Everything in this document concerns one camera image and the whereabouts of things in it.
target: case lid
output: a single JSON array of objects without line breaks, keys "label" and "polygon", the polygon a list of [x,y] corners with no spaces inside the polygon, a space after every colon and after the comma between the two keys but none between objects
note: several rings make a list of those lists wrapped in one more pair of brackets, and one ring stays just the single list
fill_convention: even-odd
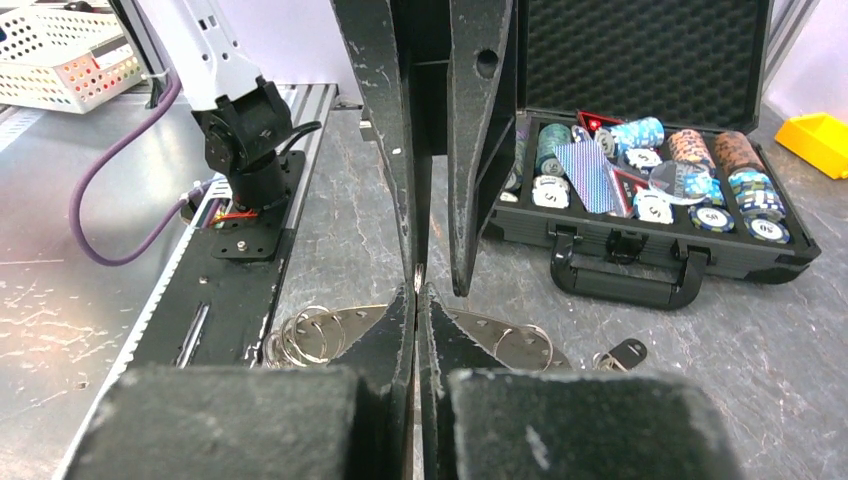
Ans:
[{"label": "case lid", "polygon": [[519,0],[528,110],[749,132],[770,0]]}]

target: metal table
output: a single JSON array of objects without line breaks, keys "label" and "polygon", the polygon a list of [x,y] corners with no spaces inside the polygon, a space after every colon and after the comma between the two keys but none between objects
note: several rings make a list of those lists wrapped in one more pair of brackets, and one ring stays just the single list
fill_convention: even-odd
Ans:
[{"label": "metal table", "polygon": [[[140,238],[190,180],[208,175],[199,161],[200,134],[186,110],[185,105],[175,108],[156,133],[133,145],[123,160],[115,160],[111,173],[104,170],[99,185],[112,188],[102,193],[110,199],[109,208],[94,207],[93,191],[85,214],[90,234],[103,237],[99,248],[117,252],[128,239]],[[0,281],[5,282],[0,293],[9,297],[0,314],[0,372],[10,387],[0,394],[5,477],[44,478],[55,468],[181,230],[174,222],[169,236],[157,242],[158,250],[118,270],[88,262],[66,233],[65,204],[73,181],[97,152],[144,114],[122,103],[84,118],[47,114],[0,153],[5,192],[26,192],[23,198],[29,202],[13,212],[12,228],[3,231],[4,245],[13,250],[0,251],[0,262],[63,260],[0,263]],[[359,112],[330,116],[283,286],[280,318],[307,304],[344,308],[384,303],[402,279],[390,195],[377,151],[361,141],[358,121]],[[844,478],[848,429],[840,407],[848,386],[838,365],[848,360],[841,320],[848,300],[839,286],[848,276],[841,242],[848,223],[840,204],[848,191],[770,140],[779,125],[776,117],[765,112],[761,123],[753,138],[767,147],[824,251],[793,283],[762,287],[710,278],[691,306],[657,312],[568,297],[549,278],[550,252],[484,241],[471,296],[454,298],[443,158],[434,165],[428,280],[450,306],[541,326],[576,368],[589,367],[595,352],[626,337],[643,340],[651,353],[639,368],[679,372],[699,383],[724,413],[750,478]],[[86,135],[92,131],[98,135]],[[35,171],[33,158],[39,159]],[[180,165],[183,173],[175,173]],[[39,188],[45,184],[51,188]],[[147,189],[138,195],[112,197],[125,185],[140,184]],[[40,204],[44,207],[32,210]],[[126,221],[120,215],[124,211],[138,211],[134,215],[139,217]],[[123,223],[109,229],[115,222]],[[24,292],[20,301],[7,304]],[[31,305],[26,310],[32,313],[41,307],[45,312],[19,323],[30,314],[24,304]],[[55,339],[70,343],[55,344]]]}]

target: yellow plastic bin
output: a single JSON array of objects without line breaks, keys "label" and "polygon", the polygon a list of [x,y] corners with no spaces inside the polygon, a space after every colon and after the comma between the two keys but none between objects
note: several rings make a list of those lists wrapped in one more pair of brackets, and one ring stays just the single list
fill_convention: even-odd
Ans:
[{"label": "yellow plastic bin", "polygon": [[832,116],[813,113],[790,118],[774,139],[828,177],[848,178],[848,125]]}]

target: open black case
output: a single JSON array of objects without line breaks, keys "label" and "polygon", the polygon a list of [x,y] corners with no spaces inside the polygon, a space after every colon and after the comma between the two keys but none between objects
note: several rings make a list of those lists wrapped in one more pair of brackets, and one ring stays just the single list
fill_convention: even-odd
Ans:
[{"label": "open black case", "polygon": [[[487,236],[552,248],[551,276],[565,292],[658,309],[691,303],[705,274],[780,284],[821,253],[758,145],[787,209],[785,245],[747,232],[721,169],[716,177],[736,224],[731,233],[698,229],[684,206],[674,206],[674,224],[661,225],[588,213],[573,188],[566,209],[531,199],[539,131],[552,122],[575,124],[578,110],[629,120],[654,116],[666,138],[692,128],[711,150],[718,133],[755,129],[771,1],[521,0],[516,14],[518,105],[531,119],[525,176],[518,203],[496,204]],[[574,254],[679,275],[662,282],[576,268]]]}]

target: perforated basket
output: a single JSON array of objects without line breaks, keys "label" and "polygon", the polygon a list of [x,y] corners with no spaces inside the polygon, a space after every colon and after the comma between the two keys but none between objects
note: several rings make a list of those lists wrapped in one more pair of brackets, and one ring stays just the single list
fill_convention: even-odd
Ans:
[{"label": "perforated basket", "polygon": [[114,15],[43,7],[0,15],[0,103],[86,113],[141,73]]}]

